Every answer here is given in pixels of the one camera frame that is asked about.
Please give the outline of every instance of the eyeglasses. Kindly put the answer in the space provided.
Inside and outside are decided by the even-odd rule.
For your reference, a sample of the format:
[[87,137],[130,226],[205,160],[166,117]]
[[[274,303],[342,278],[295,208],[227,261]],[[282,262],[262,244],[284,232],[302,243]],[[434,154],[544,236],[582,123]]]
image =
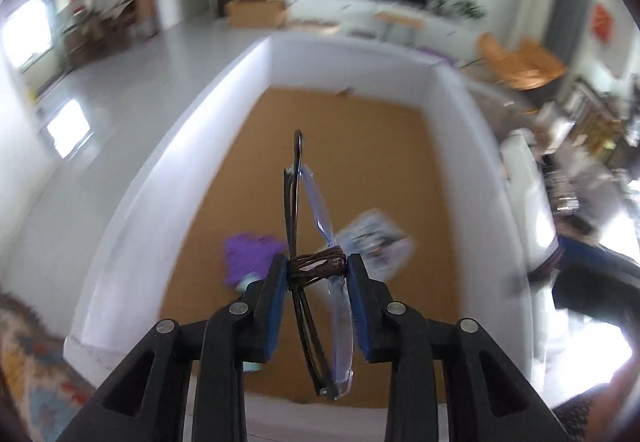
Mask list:
[[[284,171],[284,215],[289,244],[289,290],[298,326],[298,335],[305,356],[306,367],[316,395],[331,400],[346,394],[351,387],[351,360],[353,358],[353,330],[344,275],[346,255],[338,246],[332,246],[333,231],[324,200],[312,180],[308,168],[302,165],[303,138],[300,131],[294,136],[293,165]],[[307,192],[316,216],[316,224],[330,245],[327,249],[308,255],[297,255],[298,184],[304,173]],[[318,330],[305,295],[305,288],[322,279],[329,279],[332,330],[334,337],[333,368],[325,356]]]

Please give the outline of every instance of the patterned rug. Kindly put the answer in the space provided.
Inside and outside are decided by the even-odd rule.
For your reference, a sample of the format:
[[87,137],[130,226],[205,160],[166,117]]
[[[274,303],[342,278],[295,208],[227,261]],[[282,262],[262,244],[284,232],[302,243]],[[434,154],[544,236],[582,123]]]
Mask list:
[[0,396],[33,442],[54,442],[94,392],[62,348],[30,308],[0,295]]

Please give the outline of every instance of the metal screw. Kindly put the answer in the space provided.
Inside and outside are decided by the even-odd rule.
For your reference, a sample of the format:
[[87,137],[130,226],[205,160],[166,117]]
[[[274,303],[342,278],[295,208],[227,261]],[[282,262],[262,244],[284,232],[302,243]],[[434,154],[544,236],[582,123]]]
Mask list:
[[401,316],[406,312],[406,306],[398,301],[391,301],[391,303],[386,306],[386,311],[394,316]]
[[462,321],[460,321],[460,328],[468,334],[474,334],[478,332],[478,323],[473,319],[462,319]]
[[156,331],[159,334],[168,334],[175,328],[175,323],[171,319],[163,319],[156,325]]
[[243,314],[246,314],[248,311],[249,305],[247,303],[243,303],[242,301],[232,303],[229,307],[229,312],[231,312],[234,316],[241,316]]

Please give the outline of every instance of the white cabinet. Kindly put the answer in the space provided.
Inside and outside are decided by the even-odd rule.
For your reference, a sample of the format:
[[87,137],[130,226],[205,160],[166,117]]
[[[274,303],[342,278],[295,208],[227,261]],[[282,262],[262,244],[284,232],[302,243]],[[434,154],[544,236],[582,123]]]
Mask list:
[[[424,30],[417,33],[416,46],[430,48],[461,62],[478,59],[476,42],[481,34],[465,24],[433,16],[425,11],[381,0],[286,0],[290,19],[320,19],[340,23],[340,32],[354,30],[382,34],[382,22],[375,19],[381,11],[393,11],[423,19]],[[389,35],[392,42],[404,43],[409,30],[396,27]]]

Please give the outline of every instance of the sunlight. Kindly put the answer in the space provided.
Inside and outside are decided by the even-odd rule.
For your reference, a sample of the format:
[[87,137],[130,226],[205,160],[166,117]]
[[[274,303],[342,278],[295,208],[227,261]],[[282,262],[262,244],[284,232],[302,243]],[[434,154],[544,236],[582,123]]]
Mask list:
[[42,0],[26,2],[9,17],[2,32],[2,42],[15,68],[24,65],[33,55],[49,50],[51,30],[47,7]]
[[620,328],[592,321],[572,338],[561,357],[562,379],[575,394],[609,382],[631,356]]
[[55,148],[65,158],[91,131],[76,99],[67,102],[56,117],[47,125]]
[[634,221],[627,213],[618,214],[603,227],[600,244],[640,263],[640,248]]

